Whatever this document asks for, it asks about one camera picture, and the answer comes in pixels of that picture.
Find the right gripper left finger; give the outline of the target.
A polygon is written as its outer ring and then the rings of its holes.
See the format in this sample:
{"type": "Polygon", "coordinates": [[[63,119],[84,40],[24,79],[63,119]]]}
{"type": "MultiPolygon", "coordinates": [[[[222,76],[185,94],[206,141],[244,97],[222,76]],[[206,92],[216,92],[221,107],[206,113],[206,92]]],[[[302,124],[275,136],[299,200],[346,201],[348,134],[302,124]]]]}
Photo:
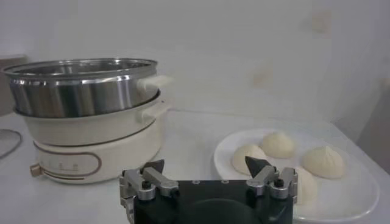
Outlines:
{"type": "Polygon", "coordinates": [[[163,159],[146,163],[140,169],[124,170],[119,177],[120,204],[130,214],[133,201],[152,201],[157,191],[164,197],[172,197],[179,190],[179,182],[166,178],[162,172],[165,166],[163,159]]]}

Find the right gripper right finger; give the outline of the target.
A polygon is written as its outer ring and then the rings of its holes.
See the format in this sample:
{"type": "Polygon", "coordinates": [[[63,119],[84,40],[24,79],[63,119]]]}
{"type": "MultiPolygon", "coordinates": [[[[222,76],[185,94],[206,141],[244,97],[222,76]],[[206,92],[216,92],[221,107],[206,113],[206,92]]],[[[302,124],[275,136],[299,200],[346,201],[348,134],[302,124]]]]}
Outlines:
{"type": "Polygon", "coordinates": [[[298,172],[292,167],[285,167],[280,172],[266,159],[245,156],[245,163],[250,172],[251,179],[246,181],[249,189],[256,197],[262,196],[266,190],[270,197],[276,200],[292,198],[297,203],[298,172]]]}

